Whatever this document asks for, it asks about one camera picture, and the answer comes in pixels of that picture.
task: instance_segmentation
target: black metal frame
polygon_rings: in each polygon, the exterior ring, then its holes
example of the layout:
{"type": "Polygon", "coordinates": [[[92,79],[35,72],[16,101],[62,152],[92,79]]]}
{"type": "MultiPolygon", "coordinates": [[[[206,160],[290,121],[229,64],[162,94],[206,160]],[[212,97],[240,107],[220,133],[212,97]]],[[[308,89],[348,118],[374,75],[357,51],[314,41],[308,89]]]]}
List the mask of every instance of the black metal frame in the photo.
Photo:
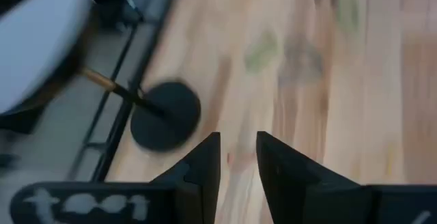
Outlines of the black metal frame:
{"type": "MultiPolygon", "coordinates": [[[[146,24],[152,24],[152,25],[154,25],[154,28],[153,28],[151,42],[149,43],[149,45],[145,49],[145,52],[142,56],[142,60],[139,62],[138,66],[135,68],[135,70],[137,70],[137,71],[134,73],[131,82],[129,82],[129,84],[128,84],[128,91],[130,91],[133,94],[137,94],[137,92],[140,89],[139,87],[140,87],[141,81],[143,80],[143,74],[144,74],[148,64],[150,63],[154,49],[155,49],[156,45],[158,44],[158,39],[160,37],[160,33],[162,31],[167,12],[169,11],[169,8],[171,7],[172,2],[173,2],[173,0],[167,0],[166,10],[164,11],[160,20],[158,20],[158,21],[147,20],[147,19],[145,20],[146,24]]],[[[119,70],[124,62],[124,58],[128,52],[128,49],[130,48],[130,45],[133,41],[133,38],[137,32],[137,27],[138,27],[139,23],[140,22],[136,23],[133,26],[133,29],[130,32],[129,38],[124,45],[124,48],[122,50],[121,55],[119,56],[116,67],[111,75],[111,80],[113,80],[113,81],[116,79],[118,72],[119,72],[119,70]]],[[[119,141],[122,138],[124,129],[126,127],[128,118],[130,116],[130,112],[132,111],[132,103],[127,101],[127,100],[123,100],[122,104],[119,108],[119,111],[117,112],[117,115],[115,117],[114,123],[110,129],[106,143],[91,142],[90,141],[91,136],[92,136],[93,131],[98,123],[98,120],[100,119],[100,116],[102,115],[102,111],[103,111],[104,106],[107,102],[109,94],[110,94],[109,92],[105,92],[102,99],[100,100],[98,109],[95,112],[93,120],[91,122],[91,125],[90,125],[87,133],[85,134],[84,139],[83,139],[82,147],[79,150],[79,153],[75,158],[73,166],[71,167],[71,169],[68,173],[67,180],[74,179],[74,177],[77,174],[77,171],[79,170],[79,168],[81,166],[81,162],[82,162],[82,159],[85,155],[85,152],[88,149],[99,150],[102,153],[102,155],[100,156],[100,159],[98,161],[98,165],[97,165],[97,167],[94,171],[94,174],[91,178],[92,182],[102,182],[106,178],[106,175],[109,171],[109,167],[111,166],[113,157],[115,156],[115,153],[117,151],[119,141]]]]}

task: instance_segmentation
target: wooden floor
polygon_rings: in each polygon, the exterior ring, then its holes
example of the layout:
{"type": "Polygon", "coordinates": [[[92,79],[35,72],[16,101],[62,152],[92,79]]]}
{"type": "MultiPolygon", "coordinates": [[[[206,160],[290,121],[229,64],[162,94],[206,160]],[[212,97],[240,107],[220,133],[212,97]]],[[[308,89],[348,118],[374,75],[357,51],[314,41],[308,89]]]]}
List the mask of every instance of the wooden floor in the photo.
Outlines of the wooden floor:
{"type": "Polygon", "coordinates": [[[437,183],[437,0],[176,0],[143,88],[181,78],[202,117],[175,152],[129,125],[108,181],[149,181],[221,132],[216,223],[271,223],[265,130],[366,183],[437,183]]]}

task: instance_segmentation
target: round black stand base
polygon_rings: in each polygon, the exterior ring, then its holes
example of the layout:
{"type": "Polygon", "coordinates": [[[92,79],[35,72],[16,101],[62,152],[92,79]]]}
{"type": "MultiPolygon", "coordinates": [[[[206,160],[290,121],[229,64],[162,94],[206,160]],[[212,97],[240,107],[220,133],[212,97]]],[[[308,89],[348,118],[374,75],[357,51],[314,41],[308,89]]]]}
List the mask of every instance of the round black stand base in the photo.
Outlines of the round black stand base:
{"type": "Polygon", "coordinates": [[[144,99],[160,107],[158,115],[136,106],[130,121],[134,140],[142,147],[166,152],[181,146],[195,131],[200,119],[200,101],[185,84],[168,82],[153,87],[144,99]]]}

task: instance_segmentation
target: black plastic part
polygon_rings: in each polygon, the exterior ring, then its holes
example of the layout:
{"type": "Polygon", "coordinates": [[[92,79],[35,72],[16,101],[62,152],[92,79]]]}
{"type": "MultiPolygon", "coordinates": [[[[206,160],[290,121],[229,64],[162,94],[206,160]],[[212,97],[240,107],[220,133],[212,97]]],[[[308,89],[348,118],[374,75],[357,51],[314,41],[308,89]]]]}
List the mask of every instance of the black plastic part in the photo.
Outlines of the black plastic part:
{"type": "Polygon", "coordinates": [[[143,99],[160,107],[165,114],[135,107],[130,131],[140,146],[166,152],[180,147],[194,133],[200,119],[200,100],[185,84],[174,81],[157,85],[143,99]]]}
{"type": "Polygon", "coordinates": [[[15,194],[10,214],[15,224],[214,223],[220,151],[212,133],[150,183],[32,184],[15,194]]]}
{"type": "Polygon", "coordinates": [[[361,186],[266,132],[257,158],[275,224],[437,223],[436,186],[361,186]]]}
{"type": "Polygon", "coordinates": [[[310,187],[359,186],[329,171],[267,132],[257,134],[259,175],[274,223],[302,223],[310,187]]]}

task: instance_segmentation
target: white fabric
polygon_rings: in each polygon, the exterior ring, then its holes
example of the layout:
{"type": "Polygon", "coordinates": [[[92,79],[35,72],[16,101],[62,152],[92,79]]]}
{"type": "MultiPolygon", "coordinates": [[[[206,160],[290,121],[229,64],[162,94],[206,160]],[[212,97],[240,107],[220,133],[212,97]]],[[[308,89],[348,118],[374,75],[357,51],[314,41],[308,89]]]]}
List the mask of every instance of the white fabric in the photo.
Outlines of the white fabric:
{"type": "Polygon", "coordinates": [[[24,0],[0,18],[0,114],[38,88],[86,23],[91,0],[24,0]]]}

